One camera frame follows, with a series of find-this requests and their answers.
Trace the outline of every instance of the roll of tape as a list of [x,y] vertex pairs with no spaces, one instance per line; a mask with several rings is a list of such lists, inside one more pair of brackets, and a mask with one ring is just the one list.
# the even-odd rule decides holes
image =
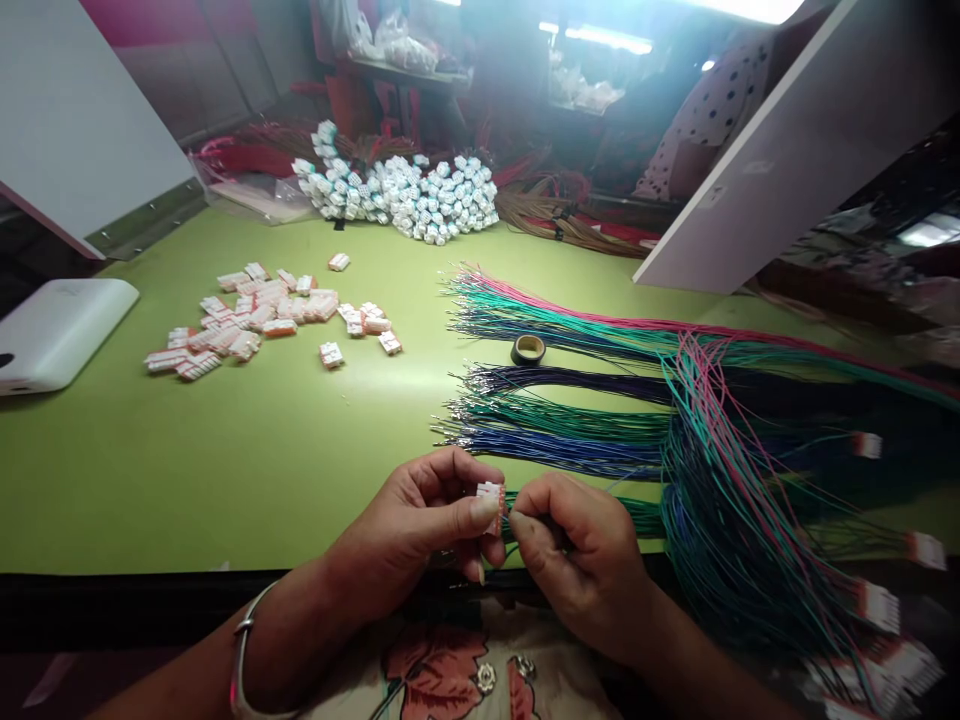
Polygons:
[[510,359],[514,365],[539,365],[547,346],[536,335],[521,335],[513,341]]

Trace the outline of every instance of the white power bank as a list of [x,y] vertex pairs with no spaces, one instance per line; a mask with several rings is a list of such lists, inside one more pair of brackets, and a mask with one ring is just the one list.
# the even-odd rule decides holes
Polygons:
[[0,395],[69,385],[139,297],[112,278],[46,283],[0,320]]

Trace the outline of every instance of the polka dot fabric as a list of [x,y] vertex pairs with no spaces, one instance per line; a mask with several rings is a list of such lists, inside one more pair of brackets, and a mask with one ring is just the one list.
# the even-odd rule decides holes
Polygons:
[[703,74],[667,130],[633,194],[670,200],[670,176],[681,142],[726,148],[763,103],[770,63],[770,33],[756,33],[732,45]]

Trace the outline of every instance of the bracelet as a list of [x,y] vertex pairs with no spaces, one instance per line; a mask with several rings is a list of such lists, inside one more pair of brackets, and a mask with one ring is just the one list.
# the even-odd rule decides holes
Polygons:
[[239,640],[233,656],[233,675],[230,678],[230,710],[233,712],[234,717],[241,718],[241,720],[289,720],[289,718],[296,717],[299,714],[299,711],[281,713],[279,715],[259,713],[250,707],[247,703],[246,696],[243,694],[243,658],[247,654],[247,636],[250,634],[250,630],[253,629],[253,611],[257,609],[257,605],[263,600],[263,596],[270,592],[278,582],[280,581],[272,582],[253,599],[253,602],[250,603],[247,612],[243,616],[243,620],[237,625],[237,629],[233,631],[233,634],[238,636]]

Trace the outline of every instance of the table surface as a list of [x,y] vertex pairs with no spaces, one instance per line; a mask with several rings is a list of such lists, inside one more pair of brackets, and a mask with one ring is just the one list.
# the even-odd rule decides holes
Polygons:
[[[335,252],[352,258],[326,269]],[[264,342],[247,366],[226,363],[194,384],[150,377],[144,356],[166,333],[197,325],[216,277],[259,261],[270,271],[313,273],[342,302],[373,301],[393,320],[404,352],[387,357],[374,338],[351,340],[334,317],[296,337]],[[0,572],[112,574],[285,568],[327,548],[398,464],[427,453],[429,426],[455,397],[448,373],[465,359],[507,364],[509,345],[445,329],[452,308],[438,272],[460,261],[582,311],[751,327],[853,349],[852,341],[764,301],[630,281],[637,261],[515,232],[504,223],[443,248],[393,228],[308,221],[268,228],[208,209],[142,256],[111,266],[141,294],[73,385],[48,395],[0,398]],[[327,372],[323,342],[346,365]],[[894,359],[889,351],[871,351]],[[609,371],[549,351],[549,364]],[[638,403],[575,389],[553,399],[606,409]],[[545,468],[490,458],[519,489]],[[591,478],[600,486],[609,481]],[[659,497],[655,483],[617,493]],[[928,493],[875,514],[960,547],[952,522],[960,495]],[[645,543],[658,550],[659,542]]]

